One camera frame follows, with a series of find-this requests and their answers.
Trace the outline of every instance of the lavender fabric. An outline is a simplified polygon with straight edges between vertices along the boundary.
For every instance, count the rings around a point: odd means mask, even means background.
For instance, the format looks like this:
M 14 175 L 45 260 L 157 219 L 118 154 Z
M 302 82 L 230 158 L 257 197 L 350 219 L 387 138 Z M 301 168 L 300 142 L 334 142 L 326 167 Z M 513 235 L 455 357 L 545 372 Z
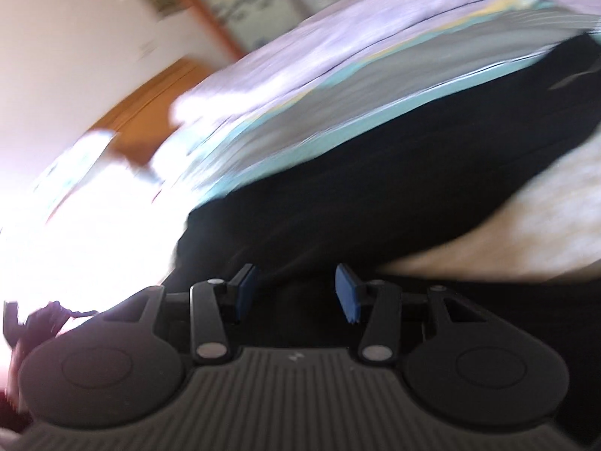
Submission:
M 225 123 L 309 90 L 341 67 L 482 10 L 493 0 L 342 0 L 176 100 L 175 123 Z M 601 15 L 601 0 L 554 0 Z

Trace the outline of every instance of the orange wooden trim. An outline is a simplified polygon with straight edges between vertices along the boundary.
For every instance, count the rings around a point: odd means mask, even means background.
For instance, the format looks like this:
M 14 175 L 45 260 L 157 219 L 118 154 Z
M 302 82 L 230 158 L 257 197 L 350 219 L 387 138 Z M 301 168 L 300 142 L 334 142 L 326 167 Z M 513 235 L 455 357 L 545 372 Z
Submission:
M 227 51 L 232 55 L 233 58 L 238 60 L 246 55 L 245 50 L 242 49 L 240 44 L 236 42 L 227 29 L 223 28 L 223 26 L 217 21 L 217 19 L 213 16 L 213 13 L 202 0 L 182 1 L 193 8 L 203 25 L 207 26 L 211 30 L 213 35 L 222 45 L 226 47 Z

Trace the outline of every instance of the wall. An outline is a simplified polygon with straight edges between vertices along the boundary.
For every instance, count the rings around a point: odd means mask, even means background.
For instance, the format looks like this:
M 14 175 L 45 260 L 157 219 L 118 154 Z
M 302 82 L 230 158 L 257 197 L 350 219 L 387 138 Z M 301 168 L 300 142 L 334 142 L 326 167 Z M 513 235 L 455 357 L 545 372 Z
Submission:
M 121 98 L 186 53 L 228 56 L 189 12 L 140 0 L 0 0 L 2 213 Z

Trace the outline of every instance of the black garment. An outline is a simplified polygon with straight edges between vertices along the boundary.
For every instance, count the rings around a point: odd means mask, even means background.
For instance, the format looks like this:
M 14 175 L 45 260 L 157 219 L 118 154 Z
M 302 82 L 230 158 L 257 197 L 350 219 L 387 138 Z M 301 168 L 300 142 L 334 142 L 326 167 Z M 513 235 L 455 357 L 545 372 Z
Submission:
M 268 284 L 374 266 L 485 220 L 601 121 L 601 47 L 570 39 L 524 70 L 432 101 L 328 153 L 200 206 L 166 285 L 254 263 Z
M 601 56 L 589 36 L 535 65 L 433 101 L 315 160 L 191 212 L 168 291 L 263 271 L 233 345 L 356 347 L 332 287 L 334 266 L 365 279 L 374 266 L 477 226 L 529 179 L 582 143 L 601 121 Z M 405 289 L 420 280 L 394 278 Z M 601 283 L 549 288 L 453 286 L 558 351 L 570 369 L 558 423 L 590 442 L 601 432 Z

